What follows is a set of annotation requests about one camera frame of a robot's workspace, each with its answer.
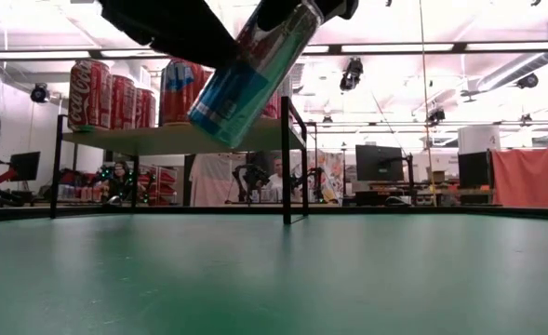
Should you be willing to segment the slim silver can blue tab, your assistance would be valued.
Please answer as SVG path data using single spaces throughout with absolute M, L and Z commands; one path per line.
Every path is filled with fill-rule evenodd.
M 324 18 L 314 0 L 301 0 L 284 22 L 265 32 L 257 25 L 258 8 L 236 37 L 237 58 L 215 71 L 188 113 L 194 127 L 231 148 L 261 117 Z

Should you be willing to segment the black robot green lights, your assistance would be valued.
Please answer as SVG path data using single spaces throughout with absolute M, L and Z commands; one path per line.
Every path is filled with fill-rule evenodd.
M 137 199 L 142 203 L 148 203 L 149 192 L 155 181 L 153 173 L 135 174 L 124 161 L 115 162 L 111 166 L 102 166 L 97 177 L 101 202 L 107 205 L 131 202 L 134 187 L 137 187 Z

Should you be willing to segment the colourful printed poster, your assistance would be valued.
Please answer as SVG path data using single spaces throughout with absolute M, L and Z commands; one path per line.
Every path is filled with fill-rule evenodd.
M 319 166 L 324 170 L 321 178 L 325 201 L 339 204 L 343 196 L 343 154 L 321 152 Z

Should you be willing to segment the red Coca-Cola can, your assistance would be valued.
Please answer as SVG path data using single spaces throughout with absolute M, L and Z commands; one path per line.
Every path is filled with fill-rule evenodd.
M 132 129 L 135 121 L 136 87 L 123 75 L 112 75 L 111 129 Z
M 136 128 L 148 128 L 155 126 L 155 96 L 149 89 L 136 89 Z
M 70 73 L 68 128 L 75 132 L 109 129 L 112 76 L 97 60 L 77 60 Z

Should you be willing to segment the red soda can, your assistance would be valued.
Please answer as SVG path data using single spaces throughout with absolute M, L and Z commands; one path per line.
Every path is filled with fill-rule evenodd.
M 162 71 L 160 121 L 162 126 L 188 123 L 188 113 L 205 86 L 210 72 L 201 65 L 172 58 Z

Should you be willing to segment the black monitor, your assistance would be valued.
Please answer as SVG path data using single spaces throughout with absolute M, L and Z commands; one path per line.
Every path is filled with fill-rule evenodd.
M 400 148 L 356 145 L 356 176 L 359 181 L 402 181 L 403 155 Z
M 24 154 L 13 154 L 10 157 L 9 164 L 15 171 L 15 175 L 10 181 L 35 181 L 40 162 L 40 152 L 30 152 Z
M 489 151 L 458 155 L 459 181 L 462 188 L 491 184 L 493 172 L 488 154 Z

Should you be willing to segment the wooden shelf black metal frame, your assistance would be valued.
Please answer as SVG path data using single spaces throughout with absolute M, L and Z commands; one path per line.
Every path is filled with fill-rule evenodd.
M 240 144 L 230 148 L 211 139 L 208 134 L 189 124 L 169 127 L 139 128 L 131 130 L 101 130 L 91 133 L 65 133 L 64 114 L 57 120 L 54 163 L 51 184 L 50 217 L 57 217 L 58 188 L 60 182 L 61 147 L 64 141 L 100 148 L 129 156 L 138 175 L 142 156 L 171 154 L 216 154 L 232 152 L 278 151 L 283 163 L 283 200 L 280 213 L 283 223 L 295 222 L 291 205 L 290 152 L 301 152 L 302 179 L 307 180 L 307 127 L 289 97 L 283 97 L 279 119 L 260 118 L 249 129 Z

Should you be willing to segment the white hanging shirt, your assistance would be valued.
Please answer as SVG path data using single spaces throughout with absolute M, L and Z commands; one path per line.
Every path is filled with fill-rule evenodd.
M 239 188 L 234 170 L 246 163 L 244 154 L 198 154 L 193 162 L 190 205 L 192 207 L 222 207 L 227 201 L 237 202 Z

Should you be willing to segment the red storage bins rack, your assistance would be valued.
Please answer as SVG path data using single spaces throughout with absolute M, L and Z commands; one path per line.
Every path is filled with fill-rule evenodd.
M 140 200 L 148 206 L 174 206 L 177 204 L 178 171 L 170 167 L 141 165 L 139 183 L 144 187 Z

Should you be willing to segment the black overhead beam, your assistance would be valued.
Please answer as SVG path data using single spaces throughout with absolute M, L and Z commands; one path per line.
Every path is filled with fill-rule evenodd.
M 324 57 L 542 52 L 548 52 L 548 40 L 309 45 L 302 54 Z M 149 48 L 0 50 L 0 61 L 159 60 L 166 57 Z

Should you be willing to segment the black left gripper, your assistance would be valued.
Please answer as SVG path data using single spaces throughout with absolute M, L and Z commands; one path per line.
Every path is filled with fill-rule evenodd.
M 205 0 L 99 2 L 102 17 L 141 46 L 216 69 L 237 57 L 236 42 Z

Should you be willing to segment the orange red fabric panel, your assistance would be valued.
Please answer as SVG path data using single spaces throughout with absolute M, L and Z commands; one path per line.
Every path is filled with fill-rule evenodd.
M 548 148 L 490 153 L 495 205 L 548 208 Z

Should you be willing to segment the person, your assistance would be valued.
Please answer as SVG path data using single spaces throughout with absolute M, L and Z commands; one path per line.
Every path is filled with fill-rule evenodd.
M 277 157 L 274 159 L 274 174 L 269 177 L 269 182 L 265 189 L 271 196 L 271 199 L 277 203 L 283 200 L 283 161 Z
M 112 177 L 100 184 L 101 201 L 108 203 L 118 197 L 122 201 L 133 199 L 133 180 L 128 164 L 125 161 L 114 163 Z

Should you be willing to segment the black ceiling spotlight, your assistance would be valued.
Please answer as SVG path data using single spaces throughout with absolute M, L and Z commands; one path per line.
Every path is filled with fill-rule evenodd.
M 521 89 L 534 88 L 539 84 L 539 78 L 536 74 L 531 73 L 520 78 L 515 85 Z
M 47 103 L 50 99 L 50 94 L 46 83 L 35 83 L 30 94 L 31 101 L 35 103 Z

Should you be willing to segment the black table frame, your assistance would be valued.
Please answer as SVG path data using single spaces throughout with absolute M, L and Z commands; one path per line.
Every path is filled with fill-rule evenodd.
M 468 214 L 503 217 L 519 217 L 548 220 L 548 208 L 501 208 L 501 207 L 392 207 L 392 208 L 334 208 L 310 207 L 312 215 L 397 215 L 397 214 Z M 125 214 L 191 214 L 191 215 L 282 215 L 281 207 L 144 207 L 144 208 L 104 208 L 104 207 L 65 207 L 52 211 L 50 208 L 0 208 L 0 221 L 29 220 L 41 218 L 60 218 L 87 215 L 125 215 Z

